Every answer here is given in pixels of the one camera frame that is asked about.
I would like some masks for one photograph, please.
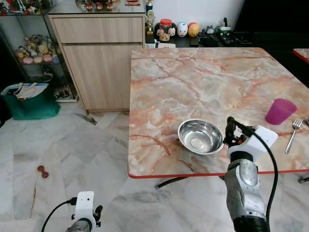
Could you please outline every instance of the wooden cabinet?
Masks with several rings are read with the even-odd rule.
[[[143,15],[49,15],[85,110],[129,110],[131,49],[144,46]]]
[[[129,108],[131,49],[142,45],[65,45],[86,109]]]

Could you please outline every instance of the countertop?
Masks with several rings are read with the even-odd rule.
[[[93,4],[93,11],[82,11],[75,4],[75,0],[63,0],[61,3],[53,7],[48,14],[49,15],[61,15],[61,14],[144,14],[145,8],[143,1],[140,0],[140,6],[126,6],[125,0],[120,0],[113,4],[112,11],[96,11]]]
[[[265,121],[276,98],[298,111],[281,125]],[[309,89],[261,48],[175,48],[133,50],[129,117],[128,172],[133,178],[223,175],[227,147],[201,156],[178,141],[177,128],[203,118],[225,131],[233,116],[245,125],[262,125],[279,137],[271,147],[280,172],[309,170],[309,127],[297,132],[284,153],[296,116],[309,115]],[[256,163],[273,172],[269,155]]]
[[[293,53],[309,64],[309,48],[295,48]]]

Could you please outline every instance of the red lid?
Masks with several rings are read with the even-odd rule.
[[[160,24],[163,26],[171,26],[172,25],[172,20],[168,18],[163,18],[160,20]]]

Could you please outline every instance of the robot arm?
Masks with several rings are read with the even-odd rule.
[[[77,195],[75,214],[72,215],[72,219],[75,220],[70,228],[67,228],[66,232],[91,232],[94,227],[100,227],[102,205],[98,206],[93,212],[93,191],[79,192]]]
[[[237,124],[239,123],[229,117],[225,130],[224,143],[229,146],[227,155],[231,160],[224,177],[227,208],[236,232],[267,232],[264,202],[259,193],[260,183],[254,163],[267,151],[254,136],[242,134],[236,137],[234,132]],[[278,137],[275,132],[261,126],[251,129],[262,137],[268,146]]]

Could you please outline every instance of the table edge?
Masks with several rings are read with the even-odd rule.
[[[309,172],[309,169],[299,170],[282,170],[278,173],[305,173]],[[259,174],[274,174],[274,171],[258,172]],[[197,174],[170,174],[170,175],[131,175],[128,172],[129,177],[132,179],[147,179],[147,178],[175,178],[175,177],[194,177],[194,176],[224,176],[225,173],[197,173]]]
[[[299,54],[295,49],[293,49],[292,53],[294,53],[294,55],[296,55],[298,58],[302,59],[307,64],[309,64],[309,59],[307,59],[306,57],[304,57],[301,54]]]

